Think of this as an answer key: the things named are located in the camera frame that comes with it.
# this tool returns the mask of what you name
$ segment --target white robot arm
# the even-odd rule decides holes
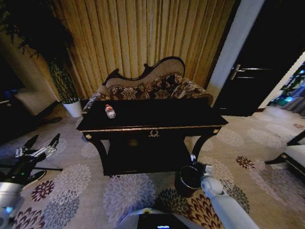
[[[211,200],[212,206],[226,229],[258,229],[259,227],[238,204],[226,194],[219,180],[210,174],[204,174],[201,187]]]

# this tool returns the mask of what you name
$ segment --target black door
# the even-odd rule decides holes
[[[304,0],[265,1],[215,102],[221,114],[252,115],[302,54],[304,9]]]

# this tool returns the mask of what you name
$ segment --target black bin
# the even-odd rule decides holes
[[[195,191],[201,188],[200,173],[193,166],[183,166],[176,172],[175,188],[183,197],[191,197]]]

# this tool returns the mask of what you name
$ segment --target water bottle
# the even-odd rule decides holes
[[[109,104],[106,104],[105,111],[106,111],[108,118],[115,118],[115,112],[114,112],[114,109],[112,108],[112,106],[110,106]]]

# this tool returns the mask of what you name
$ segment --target white plant pot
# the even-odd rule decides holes
[[[72,104],[63,104],[63,106],[69,111],[72,117],[79,117],[81,116],[81,102],[78,99],[77,102]]]

